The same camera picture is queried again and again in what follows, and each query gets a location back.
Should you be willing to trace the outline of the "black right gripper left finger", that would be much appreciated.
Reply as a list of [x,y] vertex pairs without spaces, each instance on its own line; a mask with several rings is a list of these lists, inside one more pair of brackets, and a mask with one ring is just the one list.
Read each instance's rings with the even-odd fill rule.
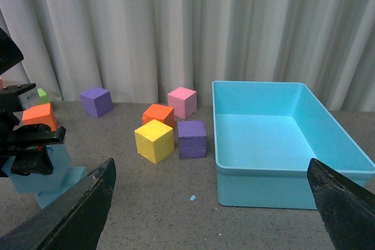
[[43,210],[1,237],[1,249],[96,249],[111,208],[109,158]]

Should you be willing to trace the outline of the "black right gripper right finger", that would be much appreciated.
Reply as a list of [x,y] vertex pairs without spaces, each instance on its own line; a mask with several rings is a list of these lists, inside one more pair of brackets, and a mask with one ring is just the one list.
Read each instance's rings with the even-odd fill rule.
[[307,178],[335,249],[374,249],[374,194],[318,159]]

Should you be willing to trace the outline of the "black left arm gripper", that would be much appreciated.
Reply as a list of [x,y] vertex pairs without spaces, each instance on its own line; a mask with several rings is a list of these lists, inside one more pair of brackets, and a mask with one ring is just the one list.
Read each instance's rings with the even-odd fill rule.
[[[23,59],[16,43],[1,30],[1,74]],[[52,174],[54,167],[47,146],[62,144],[66,136],[65,127],[58,126],[54,131],[45,124],[24,125],[13,131],[20,123],[14,113],[30,108],[36,99],[35,83],[1,87],[1,166],[9,159],[7,153],[10,150],[10,155],[14,157],[11,166],[13,174]]]

